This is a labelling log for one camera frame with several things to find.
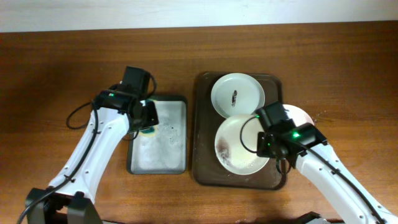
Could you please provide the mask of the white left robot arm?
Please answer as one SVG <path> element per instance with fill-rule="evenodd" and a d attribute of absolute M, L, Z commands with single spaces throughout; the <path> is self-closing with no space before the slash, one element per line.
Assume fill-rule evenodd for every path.
<path fill-rule="evenodd" d="M 103 90 L 89 105 L 90 119 L 69 160 L 45 190 L 29 192 L 18 223 L 103 222 L 95 197 L 116 146 L 159 121 L 154 102 L 142 93 Z"/>

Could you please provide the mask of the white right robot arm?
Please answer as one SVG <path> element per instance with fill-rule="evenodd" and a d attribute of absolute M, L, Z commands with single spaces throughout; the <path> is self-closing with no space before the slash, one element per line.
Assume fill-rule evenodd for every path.
<path fill-rule="evenodd" d="M 262 128 L 257 155 L 285 159 L 323 194 L 345 223 L 397 223 L 397 215 L 359 183 L 314 125 L 296 127 L 288 121 Z"/>

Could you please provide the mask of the grey soapy tray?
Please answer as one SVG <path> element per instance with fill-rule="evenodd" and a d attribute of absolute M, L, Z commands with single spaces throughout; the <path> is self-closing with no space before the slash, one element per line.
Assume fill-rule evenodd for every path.
<path fill-rule="evenodd" d="M 187 168 L 187 99 L 153 96 L 159 119 L 153 137 L 131 133 L 126 169 L 130 174 L 182 174 Z"/>

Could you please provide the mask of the pink white plate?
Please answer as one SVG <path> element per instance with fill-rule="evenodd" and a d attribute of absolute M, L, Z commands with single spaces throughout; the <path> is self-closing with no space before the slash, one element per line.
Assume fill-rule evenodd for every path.
<path fill-rule="evenodd" d="M 296 126 L 301 126 L 306 123 L 314 125 L 312 118 L 303 109 L 287 104 L 283 104 L 283 107 L 287 116 L 293 120 Z"/>

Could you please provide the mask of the cream white plate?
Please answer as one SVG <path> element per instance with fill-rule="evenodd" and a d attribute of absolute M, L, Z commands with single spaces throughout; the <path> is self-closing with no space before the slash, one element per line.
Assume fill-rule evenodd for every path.
<path fill-rule="evenodd" d="M 250 175 L 261 170 L 269 161 L 254 153 L 257 134 L 262 131 L 254 115 L 234 115 L 224 120 L 215 135 L 215 153 L 220 164 L 237 175 Z"/>

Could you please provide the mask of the pale green stained plate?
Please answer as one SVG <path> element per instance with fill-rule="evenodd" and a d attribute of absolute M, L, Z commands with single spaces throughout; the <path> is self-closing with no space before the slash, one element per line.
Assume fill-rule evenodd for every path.
<path fill-rule="evenodd" d="M 224 117 L 253 114 L 265 104 L 261 84 L 244 73 L 229 73 L 219 78 L 211 89 L 211 103 L 216 112 Z"/>

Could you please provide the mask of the dark brown serving tray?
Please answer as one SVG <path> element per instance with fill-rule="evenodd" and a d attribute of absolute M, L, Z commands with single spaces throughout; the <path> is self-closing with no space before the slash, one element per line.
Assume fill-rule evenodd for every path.
<path fill-rule="evenodd" d="M 275 159 L 249 175 L 237 175 L 226 170 L 215 151 L 217 129 L 225 120 L 211 104 L 211 89 L 216 81 L 228 72 L 206 72 L 198 76 L 195 94 L 195 119 L 193 126 L 192 174 L 201 185 L 235 187 L 242 189 L 279 190 L 287 175 L 280 174 Z"/>

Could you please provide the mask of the green yellow sponge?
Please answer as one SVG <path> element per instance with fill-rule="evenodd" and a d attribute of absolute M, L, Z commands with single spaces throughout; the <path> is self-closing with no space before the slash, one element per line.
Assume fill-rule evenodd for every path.
<path fill-rule="evenodd" d="M 153 137 L 158 133 L 158 126 L 151 126 L 146 129 L 142 129 L 139 131 L 139 136 L 144 136 L 144 137 Z"/>

